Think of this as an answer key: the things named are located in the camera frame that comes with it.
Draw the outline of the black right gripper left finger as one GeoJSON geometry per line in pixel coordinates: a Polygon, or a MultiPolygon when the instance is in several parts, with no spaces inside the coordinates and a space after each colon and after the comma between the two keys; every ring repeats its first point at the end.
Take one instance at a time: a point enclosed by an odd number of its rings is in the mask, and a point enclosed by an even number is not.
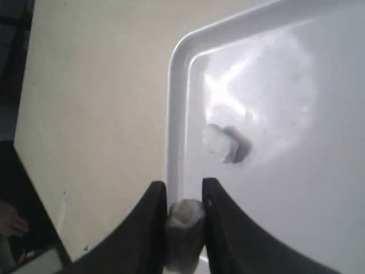
{"type": "Polygon", "coordinates": [[[67,273],[162,273],[165,260],[166,187],[152,182],[131,213],[67,273]]]}

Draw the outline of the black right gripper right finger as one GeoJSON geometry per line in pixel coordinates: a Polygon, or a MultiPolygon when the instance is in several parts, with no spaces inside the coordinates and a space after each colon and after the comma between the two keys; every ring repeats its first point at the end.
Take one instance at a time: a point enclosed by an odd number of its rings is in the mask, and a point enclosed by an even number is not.
{"type": "Polygon", "coordinates": [[[216,178],[202,181],[211,273],[335,273],[257,225],[216,178]]]}

